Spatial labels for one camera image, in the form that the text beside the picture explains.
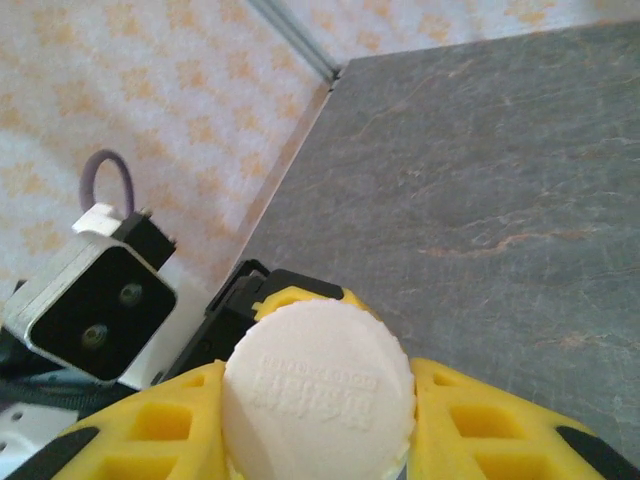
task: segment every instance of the gray stone surface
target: gray stone surface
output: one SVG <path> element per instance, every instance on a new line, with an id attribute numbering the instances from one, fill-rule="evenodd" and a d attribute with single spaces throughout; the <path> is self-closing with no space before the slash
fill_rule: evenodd
<path id="1" fill-rule="evenodd" d="M 353 61 L 245 256 L 640 464 L 640 24 Z"/>

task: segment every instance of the patterned wallpaper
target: patterned wallpaper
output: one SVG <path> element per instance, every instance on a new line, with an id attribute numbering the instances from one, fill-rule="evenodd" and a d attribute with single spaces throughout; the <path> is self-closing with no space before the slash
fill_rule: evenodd
<path id="1" fill-rule="evenodd" d="M 281 0 L 338 62 L 640 18 L 639 0 Z"/>
<path id="2" fill-rule="evenodd" d="M 216 288 L 320 109 L 328 86 L 244 1 L 142 3 L 0 3 L 0 301 L 71 238 L 100 148 Z M 98 199 L 121 188 L 102 167 Z"/>

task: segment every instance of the white bottle cap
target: white bottle cap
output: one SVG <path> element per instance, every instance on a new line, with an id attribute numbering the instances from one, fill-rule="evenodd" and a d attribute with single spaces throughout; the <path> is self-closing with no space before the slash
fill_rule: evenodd
<path id="1" fill-rule="evenodd" d="M 246 480 L 395 479 L 414 403 L 409 360 L 382 322 L 337 300 L 301 301 L 237 344 L 223 435 Z"/>

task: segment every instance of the yellow plastic part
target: yellow plastic part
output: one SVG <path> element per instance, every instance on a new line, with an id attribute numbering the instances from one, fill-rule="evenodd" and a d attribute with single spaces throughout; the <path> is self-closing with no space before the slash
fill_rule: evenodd
<path id="1" fill-rule="evenodd" d="M 227 480 L 224 363 L 191 370 L 88 417 L 100 433 L 54 480 Z"/>
<path id="2" fill-rule="evenodd" d="M 355 296 L 355 294 L 346 288 L 342 289 L 344 293 L 344 297 L 340 300 L 344 303 L 349 303 L 351 305 L 355 305 L 362 310 L 366 310 L 367 312 L 373 314 L 376 318 L 377 315 L 367 307 L 362 301 Z M 253 309 L 256 311 L 256 320 L 262 320 L 266 315 L 275 312 L 278 308 L 284 307 L 286 305 L 291 305 L 292 303 L 304 301 L 304 300 L 313 300 L 313 299 L 325 299 L 322 295 L 318 295 L 317 293 L 309 292 L 308 290 L 304 290 L 299 287 L 287 287 L 283 288 L 279 292 L 269 295 L 264 302 L 256 302 L 253 304 Z"/>
<path id="3" fill-rule="evenodd" d="M 409 480 L 602 480 L 556 433 L 580 423 L 436 362 L 411 361 Z"/>

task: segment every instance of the purple cable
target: purple cable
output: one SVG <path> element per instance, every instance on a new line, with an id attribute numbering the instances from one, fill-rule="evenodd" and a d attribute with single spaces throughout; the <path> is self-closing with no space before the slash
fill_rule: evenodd
<path id="1" fill-rule="evenodd" d="M 124 197 L 127 209 L 125 213 L 128 217 L 135 211 L 133 180 L 131 179 L 131 174 L 124 159 L 113 150 L 100 150 L 91 155 L 89 160 L 87 160 L 84 170 L 82 170 L 82 176 L 80 177 L 80 207 L 86 212 L 96 204 L 94 193 L 96 177 L 100 165 L 102 165 L 102 162 L 105 160 L 111 160 L 120 171 L 122 183 L 124 184 Z"/>

